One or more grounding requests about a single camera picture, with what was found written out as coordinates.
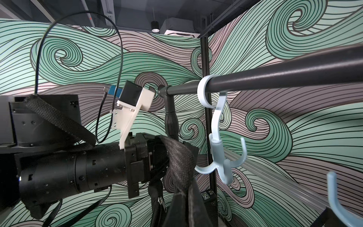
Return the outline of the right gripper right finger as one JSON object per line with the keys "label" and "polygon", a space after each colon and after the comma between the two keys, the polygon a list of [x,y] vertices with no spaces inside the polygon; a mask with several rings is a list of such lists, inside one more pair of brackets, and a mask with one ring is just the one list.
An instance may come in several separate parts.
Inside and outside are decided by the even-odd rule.
{"label": "right gripper right finger", "polygon": [[188,190],[188,222],[189,227],[213,226],[196,181],[192,181]]}

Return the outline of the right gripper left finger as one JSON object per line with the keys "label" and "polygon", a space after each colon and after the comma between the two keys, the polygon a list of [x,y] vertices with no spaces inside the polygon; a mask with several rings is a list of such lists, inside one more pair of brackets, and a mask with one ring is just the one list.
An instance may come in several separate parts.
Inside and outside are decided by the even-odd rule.
{"label": "right gripper left finger", "polygon": [[172,203],[168,209],[163,227],[187,227],[188,221],[188,196],[180,190],[175,190]]}

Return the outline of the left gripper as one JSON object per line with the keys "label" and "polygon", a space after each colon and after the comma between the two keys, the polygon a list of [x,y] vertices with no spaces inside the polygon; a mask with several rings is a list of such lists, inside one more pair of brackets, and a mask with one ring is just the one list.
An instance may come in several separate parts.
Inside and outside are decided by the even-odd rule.
{"label": "left gripper", "polygon": [[199,149],[187,142],[147,133],[128,135],[125,143],[125,171],[128,197],[139,196],[139,183],[164,177],[168,170],[176,189],[185,193],[193,180]]}

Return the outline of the black round mat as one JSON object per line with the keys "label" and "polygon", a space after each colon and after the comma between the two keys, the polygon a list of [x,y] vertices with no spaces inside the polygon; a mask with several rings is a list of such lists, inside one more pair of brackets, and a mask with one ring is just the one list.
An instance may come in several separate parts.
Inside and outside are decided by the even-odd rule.
{"label": "black round mat", "polygon": [[39,219],[56,208],[43,225],[50,226],[66,197],[90,190],[111,189],[127,181],[130,198],[139,193],[139,183],[149,184],[153,227],[211,227],[205,202],[193,177],[198,150],[186,142],[147,133],[129,134],[127,147],[117,143],[95,144],[95,136],[38,95],[24,100],[25,106],[83,144],[38,158],[21,172],[20,196]]}

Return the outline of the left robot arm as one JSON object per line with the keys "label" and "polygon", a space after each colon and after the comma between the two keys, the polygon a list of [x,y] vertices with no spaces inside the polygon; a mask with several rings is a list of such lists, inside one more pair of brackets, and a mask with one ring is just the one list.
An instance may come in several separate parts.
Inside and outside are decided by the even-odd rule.
{"label": "left robot arm", "polygon": [[178,192],[191,184],[198,149],[147,133],[97,145],[80,123],[77,95],[1,96],[1,213],[22,202],[35,219],[70,196],[126,182],[130,199],[140,183],[162,194],[172,175]]}

